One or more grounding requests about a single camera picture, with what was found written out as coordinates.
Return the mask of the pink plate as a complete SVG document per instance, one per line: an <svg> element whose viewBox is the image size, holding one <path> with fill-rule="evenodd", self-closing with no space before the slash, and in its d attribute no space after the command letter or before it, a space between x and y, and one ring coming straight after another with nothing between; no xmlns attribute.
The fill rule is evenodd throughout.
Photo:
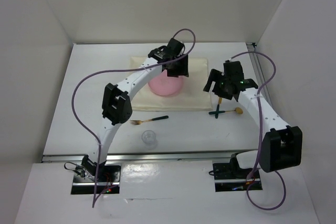
<svg viewBox="0 0 336 224"><path fill-rule="evenodd" d="M170 97L177 95L183 87L184 77L169 77L167 71L164 70L160 75L149 81L150 90L159 96Z"/></svg>

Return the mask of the cream cloth placemat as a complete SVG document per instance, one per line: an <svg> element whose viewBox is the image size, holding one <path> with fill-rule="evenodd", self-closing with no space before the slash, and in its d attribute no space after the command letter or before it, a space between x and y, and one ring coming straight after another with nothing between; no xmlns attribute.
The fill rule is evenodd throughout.
<svg viewBox="0 0 336 224"><path fill-rule="evenodd" d="M208 62L205 58L188 61L189 77L184 77L182 90L174 96L154 94L146 84L133 98L135 111L205 111L212 108L211 96L203 91L208 79Z"/></svg>

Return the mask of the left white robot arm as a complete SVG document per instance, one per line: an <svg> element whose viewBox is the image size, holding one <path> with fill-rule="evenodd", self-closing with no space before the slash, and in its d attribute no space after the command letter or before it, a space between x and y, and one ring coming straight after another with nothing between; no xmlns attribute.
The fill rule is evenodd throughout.
<svg viewBox="0 0 336 224"><path fill-rule="evenodd" d="M75 96L81 84L98 74L108 73L108 70L95 72L82 79L72 94L71 109L79 124L97 141L97 150L85 154L81 166L85 176L91 181L99 181L107 161L108 150L119 127L132 115L131 101L135 95L153 78L163 71L171 77L188 76L188 53L185 45L171 38L166 46L151 50L142 65L133 69L110 70L110 72L130 72L131 74L117 84L108 83L103 92L102 124L99 133L94 133L78 117L75 112Z"/></svg>

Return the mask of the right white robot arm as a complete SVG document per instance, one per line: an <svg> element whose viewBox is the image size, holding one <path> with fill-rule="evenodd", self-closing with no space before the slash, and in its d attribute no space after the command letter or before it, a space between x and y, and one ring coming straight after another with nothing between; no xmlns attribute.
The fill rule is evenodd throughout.
<svg viewBox="0 0 336 224"><path fill-rule="evenodd" d="M247 169L262 169L270 173L300 165L302 157L302 130L290 126L266 101L253 79L244 77L238 61L224 63L224 70L212 69L203 89L220 98L235 99L259 127L258 149L233 155L229 172L242 177Z"/></svg>

